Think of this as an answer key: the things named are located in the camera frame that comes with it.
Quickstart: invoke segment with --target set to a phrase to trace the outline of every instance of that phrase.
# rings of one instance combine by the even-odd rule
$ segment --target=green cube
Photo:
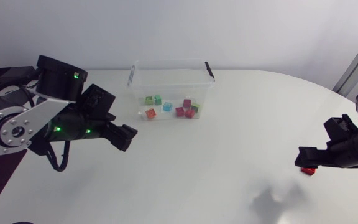
[[[154,96],[154,102],[156,105],[161,105],[161,96],[159,94]]]
[[[153,105],[153,97],[146,96],[146,105]]]
[[[200,108],[200,105],[199,104],[196,104],[196,103],[192,103],[191,104],[191,109],[195,110],[196,113],[198,112],[198,109]]]

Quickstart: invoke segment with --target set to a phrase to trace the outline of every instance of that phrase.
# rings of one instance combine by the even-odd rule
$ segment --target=white table
[[[309,177],[294,165],[298,146],[326,148],[330,117],[358,125],[354,103],[278,73],[214,74],[199,120],[145,122],[129,71],[90,71],[87,85],[117,96],[115,123],[138,135],[127,152],[72,142],[63,173],[29,151],[0,196],[0,223],[358,223],[358,169]]]

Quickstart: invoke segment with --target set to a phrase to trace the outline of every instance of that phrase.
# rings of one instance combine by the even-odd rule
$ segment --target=cube
[[[159,94],[154,96],[154,102],[156,105],[161,105],[161,96]]]
[[[168,102],[164,103],[164,105],[162,106],[162,109],[163,109],[164,111],[171,111],[171,109],[172,109],[172,103],[168,103]]]
[[[157,114],[155,113],[154,109],[151,108],[146,111],[146,115],[148,119],[153,119]]]
[[[184,108],[189,108],[189,107],[191,107],[191,99],[184,99],[184,100],[183,100],[183,107],[184,107]]]
[[[196,103],[193,103],[193,104],[191,105],[191,109],[195,110],[196,113],[198,113],[198,109],[199,109],[199,108],[200,108],[200,105],[198,105],[198,104],[196,104]]]
[[[177,116],[184,116],[185,115],[185,109],[183,107],[175,108],[177,111]]]
[[[196,114],[196,111],[193,109],[187,109],[185,112],[185,116],[188,118],[193,118],[194,114]]]
[[[146,105],[153,105],[153,97],[146,96]]]
[[[306,173],[306,174],[309,174],[309,175],[313,175],[315,172],[316,172],[316,169],[314,168],[304,168],[302,167],[301,168],[301,171]]]

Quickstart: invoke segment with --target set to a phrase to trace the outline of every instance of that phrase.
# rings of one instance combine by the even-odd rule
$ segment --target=plastic bin handle
[[[131,74],[129,75],[127,86],[129,86],[132,83],[134,73],[135,73],[135,65],[133,65],[131,68]]]
[[[206,69],[207,69],[209,75],[211,75],[212,78],[214,78],[214,81],[215,81],[215,76],[214,76],[214,74],[212,73],[211,67],[209,67],[209,63],[208,63],[208,62],[205,62],[205,66],[206,66]]]

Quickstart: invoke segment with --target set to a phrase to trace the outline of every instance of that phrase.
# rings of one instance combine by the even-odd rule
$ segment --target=plastic storage box
[[[214,83],[208,62],[201,59],[136,61],[128,79],[146,121],[198,119]]]

